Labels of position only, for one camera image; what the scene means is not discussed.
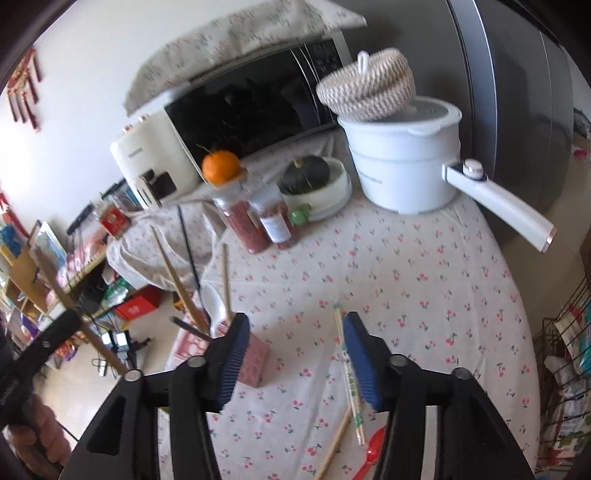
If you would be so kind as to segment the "person left hand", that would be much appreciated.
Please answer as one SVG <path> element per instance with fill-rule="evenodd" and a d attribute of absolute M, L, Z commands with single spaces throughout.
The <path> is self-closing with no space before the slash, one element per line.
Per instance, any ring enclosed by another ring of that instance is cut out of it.
<path fill-rule="evenodd" d="M 43 476 L 44 462 L 35 457 L 30 450 L 40 441 L 46 452 L 47 461 L 65 466 L 71 457 L 71 448 L 58 424 L 53 410 L 45 405 L 40 397 L 33 394 L 30 398 L 33 408 L 34 427 L 9 425 L 8 439 L 15 453 L 35 474 Z"/>

